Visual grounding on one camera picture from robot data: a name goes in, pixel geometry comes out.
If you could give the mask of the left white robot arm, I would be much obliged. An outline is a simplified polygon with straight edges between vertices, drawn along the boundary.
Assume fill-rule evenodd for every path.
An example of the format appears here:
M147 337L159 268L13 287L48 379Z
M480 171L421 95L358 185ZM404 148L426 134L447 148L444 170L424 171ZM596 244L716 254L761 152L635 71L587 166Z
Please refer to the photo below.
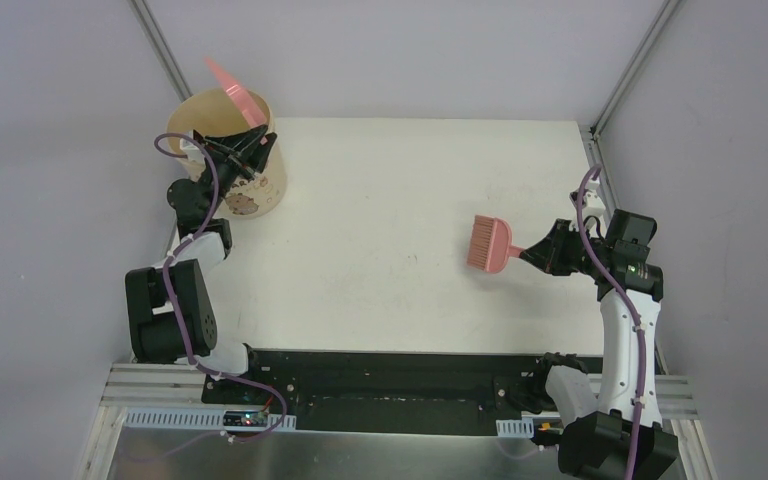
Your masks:
M264 394L265 378L250 368L254 355L246 343L221 338L205 275L227 259L233 246L229 221L216 215L219 204L235 183L254 179L277 136L262 125L227 136L192 131L157 139L178 141L179 158L193 157L203 170L196 179L178 179L167 189L178 245L155 265L125 276L133 354L140 363L183 363L214 377L228 375L229 394L253 404Z

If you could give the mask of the pink hand brush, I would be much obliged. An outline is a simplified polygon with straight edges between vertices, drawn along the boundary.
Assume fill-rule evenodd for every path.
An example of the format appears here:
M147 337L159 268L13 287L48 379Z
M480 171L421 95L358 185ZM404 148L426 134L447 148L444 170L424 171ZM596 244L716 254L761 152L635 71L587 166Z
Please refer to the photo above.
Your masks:
M500 273L510 258L519 258L524 248L512 243L510 225L497 217L475 215L466 265L488 274Z

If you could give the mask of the right aluminium frame post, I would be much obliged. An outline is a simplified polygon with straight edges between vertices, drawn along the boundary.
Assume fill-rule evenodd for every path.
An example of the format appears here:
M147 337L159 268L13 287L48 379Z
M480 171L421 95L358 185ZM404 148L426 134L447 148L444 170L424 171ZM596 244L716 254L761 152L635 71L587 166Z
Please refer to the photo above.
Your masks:
M618 82L600 110L596 120L590 126L589 132L594 142L600 140L621 104L631 93L661 37L684 4L684 0L665 0L661 2L654 19L638 43Z

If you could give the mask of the left aluminium frame post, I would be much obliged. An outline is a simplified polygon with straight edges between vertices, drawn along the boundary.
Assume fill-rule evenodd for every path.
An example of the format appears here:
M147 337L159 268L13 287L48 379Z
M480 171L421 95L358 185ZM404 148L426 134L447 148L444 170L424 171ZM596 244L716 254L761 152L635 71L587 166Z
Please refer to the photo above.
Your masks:
M131 8L176 96L181 102L189 99L193 95L193 91L149 2L147 0L127 0L127 4Z

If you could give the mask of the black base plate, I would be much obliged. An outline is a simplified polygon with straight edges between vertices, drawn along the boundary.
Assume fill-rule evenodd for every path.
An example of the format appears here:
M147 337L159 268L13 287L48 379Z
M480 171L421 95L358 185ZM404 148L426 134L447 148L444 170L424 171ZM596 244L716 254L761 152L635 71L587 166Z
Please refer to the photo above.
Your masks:
M599 356L279 351L254 353L246 378L279 393L197 375L208 405L286 405L299 430L494 436L499 420L546 411L536 381L557 360L600 373Z

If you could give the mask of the beige paper bucket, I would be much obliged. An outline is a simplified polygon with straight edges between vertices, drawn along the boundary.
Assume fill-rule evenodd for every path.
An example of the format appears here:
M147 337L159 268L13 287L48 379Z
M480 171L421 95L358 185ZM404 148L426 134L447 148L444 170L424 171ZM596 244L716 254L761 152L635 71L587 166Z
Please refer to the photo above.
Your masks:
M205 90L183 101L167 122L169 132L191 134L197 130L211 136L236 134L251 127L222 88ZM188 163L179 148L178 139L168 139L165 144L169 151L181 156L179 163L188 176L193 180L198 179L206 165ZM239 179L220 202L217 215L229 220L257 218L273 210L286 192L285 162L280 144L276 143L264 171L245 183Z

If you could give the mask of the aluminium frame post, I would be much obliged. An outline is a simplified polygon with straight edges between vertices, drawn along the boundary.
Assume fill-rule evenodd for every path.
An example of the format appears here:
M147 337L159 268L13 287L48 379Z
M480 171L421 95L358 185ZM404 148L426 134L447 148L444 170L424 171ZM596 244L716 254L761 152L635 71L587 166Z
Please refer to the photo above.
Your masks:
M590 126L589 132L594 142L600 140L621 104L631 93L661 37L684 4L684 0L665 0L661 2L654 19L638 43L618 82L600 110L596 120Z
M147 0L127 0L127 4L131 8L176 96L181 102L189 99L193 95L193 91L149 2Z

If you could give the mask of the pink plastic dustpan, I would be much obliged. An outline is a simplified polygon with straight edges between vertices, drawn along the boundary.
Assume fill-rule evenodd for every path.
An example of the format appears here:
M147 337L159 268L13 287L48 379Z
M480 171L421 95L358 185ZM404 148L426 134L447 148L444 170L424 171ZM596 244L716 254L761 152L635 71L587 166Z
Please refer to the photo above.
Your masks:
M269 125L269 110L257 100L248 88L212 58L205 57L204 62L219 86L250 126Z

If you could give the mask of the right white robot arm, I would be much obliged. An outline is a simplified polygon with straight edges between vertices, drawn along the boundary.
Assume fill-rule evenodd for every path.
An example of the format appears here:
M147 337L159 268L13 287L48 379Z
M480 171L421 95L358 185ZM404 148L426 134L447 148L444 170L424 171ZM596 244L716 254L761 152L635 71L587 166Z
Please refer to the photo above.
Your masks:
M558 467L579 479L659 479L679 456L656 395L655 330L663 272L647 262L657 230L651 217L619 210L605 236L581 221L556 220L520 257L553 276L594 280L603 323L602 381L589 389L573 354L547 353L524 377L524 409L561 416Z

